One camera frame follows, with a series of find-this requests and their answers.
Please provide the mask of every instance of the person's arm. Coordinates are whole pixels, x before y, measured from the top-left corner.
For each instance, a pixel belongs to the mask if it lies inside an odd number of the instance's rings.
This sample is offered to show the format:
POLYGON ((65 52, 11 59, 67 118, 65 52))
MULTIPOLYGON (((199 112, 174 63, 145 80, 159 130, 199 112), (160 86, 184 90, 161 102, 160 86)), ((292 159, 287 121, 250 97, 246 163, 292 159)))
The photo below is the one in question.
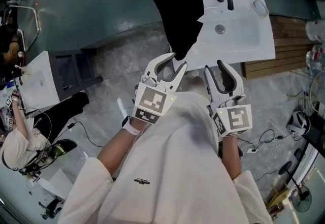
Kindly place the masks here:
MULTIPOLYGON (((141 131, 146 125, 146 122, 132 117, 130 125, 136 130, 141 131)), ((102 162, 111 175, 118 169, 135 137, 137 136, 130 134, 125 129, 121 129, 99 153, 97 159, 102 162)))
POLYGON ((15 121, 16 121, 16 126, 18 131, 20 131, 22 133, 22 135, 27 139, 27 128, 24 122, 24 119, 22 118, 19 108, 18 108, 18 98, 17 95, 20 95, 19 92, 17 91, 13 91, 13 95, 12 95, 12 111, 14 112, 14 117, 15 117, 15 121))
POLYGON ((225 137, 222 140, 222 163, 232 180, 241 174, 242 169, 236 136, 225 137))

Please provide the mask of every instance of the smartwatch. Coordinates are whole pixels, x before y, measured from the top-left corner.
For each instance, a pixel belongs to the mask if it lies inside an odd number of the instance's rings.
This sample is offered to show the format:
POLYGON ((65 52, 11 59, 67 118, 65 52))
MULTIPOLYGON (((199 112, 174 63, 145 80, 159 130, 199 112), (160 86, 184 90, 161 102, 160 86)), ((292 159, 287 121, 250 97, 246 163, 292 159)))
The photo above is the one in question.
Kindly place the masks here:
POLYGON ((130 134, 134 136, 139 136, 142 134, 142 131, 135 129, 133 126, 130 125, 130 117, 127 116, 122 123, 122 129, 125 129, 128 131, 130 134))

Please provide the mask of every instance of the white sink basin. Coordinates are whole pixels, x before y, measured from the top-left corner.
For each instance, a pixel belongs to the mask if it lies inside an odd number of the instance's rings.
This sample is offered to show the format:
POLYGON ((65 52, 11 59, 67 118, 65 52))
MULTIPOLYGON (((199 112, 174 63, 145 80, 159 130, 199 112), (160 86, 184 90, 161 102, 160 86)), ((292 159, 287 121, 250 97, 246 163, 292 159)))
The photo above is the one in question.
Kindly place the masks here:
POLYGON ((201 69, 205 65, 216 66, 217 60, 237 63, 252 60, 274 59, 275 49, 270 17, 260 17, 253 8, 255 0, 233 0, 234 10, 228 3, 203 0, 204 15, 199 19, 203 27, 198 40, 185 59, 173 60, 177 69, 184 61, 187 70, 201 69), (221 24, 224 33, 218 34, 221 24))

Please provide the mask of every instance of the t-shirt sleeve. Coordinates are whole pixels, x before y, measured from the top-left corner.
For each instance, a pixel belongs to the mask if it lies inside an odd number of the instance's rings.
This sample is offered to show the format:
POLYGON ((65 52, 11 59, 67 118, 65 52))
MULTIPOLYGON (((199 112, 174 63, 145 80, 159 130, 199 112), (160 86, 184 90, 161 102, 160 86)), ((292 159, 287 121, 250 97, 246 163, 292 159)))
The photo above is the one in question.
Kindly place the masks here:
POLYGON ((105 166, 97 158, 87 159, 64 203, 58 224, 96 223, 96 213, 112 186, 113 179, 105 166))
POLYGON ((6 146, 4 148, 4 159, 9 168, 24 168, 29 163, 29 157, 26 156, 28 140, 18 131, 13 130, 6 137, 6 146))
POLYGON ((272 223, 251 172, 241 173, 233 182, 249 223, 272 223))

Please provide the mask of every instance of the shirt logo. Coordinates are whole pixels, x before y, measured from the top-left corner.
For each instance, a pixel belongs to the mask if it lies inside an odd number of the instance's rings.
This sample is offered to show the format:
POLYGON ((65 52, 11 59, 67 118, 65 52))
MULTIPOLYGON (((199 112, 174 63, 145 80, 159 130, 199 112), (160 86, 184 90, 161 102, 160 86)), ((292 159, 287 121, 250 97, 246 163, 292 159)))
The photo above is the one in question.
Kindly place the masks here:
POLYGON ((143 179, 135 179, 134 181, 136 181, 136 182, 138 182, 139 184, 142 184, 142 185, 144 185, 144 184, 150 184, 150 182, 149 181, 147 181, 147 180, 143 180, 143 179))

